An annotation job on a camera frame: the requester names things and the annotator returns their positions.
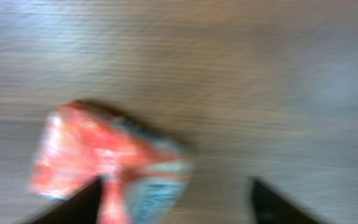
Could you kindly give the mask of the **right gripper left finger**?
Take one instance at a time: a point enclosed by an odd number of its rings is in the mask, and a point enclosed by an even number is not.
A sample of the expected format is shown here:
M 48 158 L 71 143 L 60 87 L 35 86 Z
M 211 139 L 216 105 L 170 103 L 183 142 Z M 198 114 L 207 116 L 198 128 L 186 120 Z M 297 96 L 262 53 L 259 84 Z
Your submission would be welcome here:
M 24 221 L 24 224 L 97 224 L 102 180 L 93 179 L 67 201 L 61 201 Z

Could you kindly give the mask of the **small red white candy pack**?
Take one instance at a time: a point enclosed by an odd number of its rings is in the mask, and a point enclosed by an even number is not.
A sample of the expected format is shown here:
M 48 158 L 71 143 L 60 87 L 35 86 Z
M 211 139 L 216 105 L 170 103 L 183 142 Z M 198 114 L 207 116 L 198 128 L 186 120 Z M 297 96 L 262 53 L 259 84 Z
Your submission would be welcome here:
M 193 168 L 179 142 L 76 100 L 47 116 L 28 189 L 66 200 L 100 178 L 100 223 L 158 223 L 181 196 Z

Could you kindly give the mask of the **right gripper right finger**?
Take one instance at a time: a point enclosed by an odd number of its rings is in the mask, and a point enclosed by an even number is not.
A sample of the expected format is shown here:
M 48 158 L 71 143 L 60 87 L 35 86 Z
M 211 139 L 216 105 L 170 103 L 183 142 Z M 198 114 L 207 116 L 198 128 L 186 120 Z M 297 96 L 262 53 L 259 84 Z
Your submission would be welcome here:
M 325 224 L 260 177 L 252 178 L 250 204 L 256 224 Z

